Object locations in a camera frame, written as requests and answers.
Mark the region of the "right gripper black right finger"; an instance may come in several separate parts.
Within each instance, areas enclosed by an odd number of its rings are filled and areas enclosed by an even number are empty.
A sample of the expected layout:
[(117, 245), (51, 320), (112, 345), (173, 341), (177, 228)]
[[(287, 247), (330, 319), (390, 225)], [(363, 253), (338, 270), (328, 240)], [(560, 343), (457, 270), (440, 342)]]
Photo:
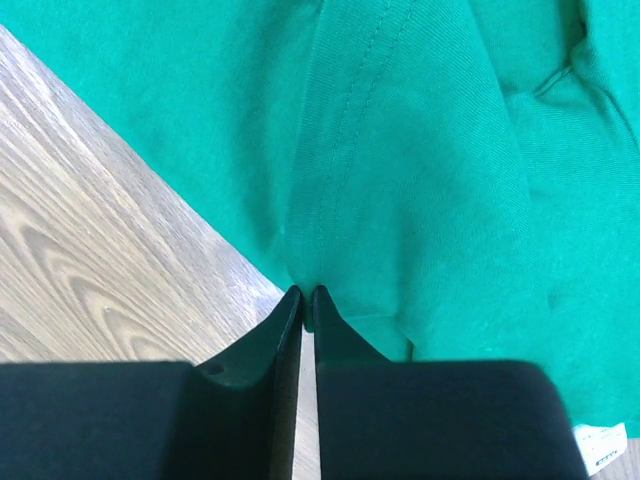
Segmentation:
[(328, 289), (311, 301), (324, 479), (391, 479), (391, 364), (340, 315)]

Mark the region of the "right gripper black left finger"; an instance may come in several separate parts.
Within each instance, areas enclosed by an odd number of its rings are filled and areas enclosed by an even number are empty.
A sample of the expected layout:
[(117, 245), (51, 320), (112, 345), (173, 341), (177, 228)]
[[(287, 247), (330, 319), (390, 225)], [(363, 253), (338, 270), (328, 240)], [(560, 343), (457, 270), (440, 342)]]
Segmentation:
[(302, 336), (302, 293), (198, 366), (210, 389), (205, 421), (216, 479), (290, 479)]

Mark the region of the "green t shirt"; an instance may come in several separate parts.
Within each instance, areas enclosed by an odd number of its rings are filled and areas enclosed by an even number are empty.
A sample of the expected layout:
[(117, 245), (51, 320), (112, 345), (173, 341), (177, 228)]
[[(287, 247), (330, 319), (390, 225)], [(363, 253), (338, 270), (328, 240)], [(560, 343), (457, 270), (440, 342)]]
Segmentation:
[(281, 288), (387, 358), (540, 365), (639, 434), (635, 1), (5, 1)]

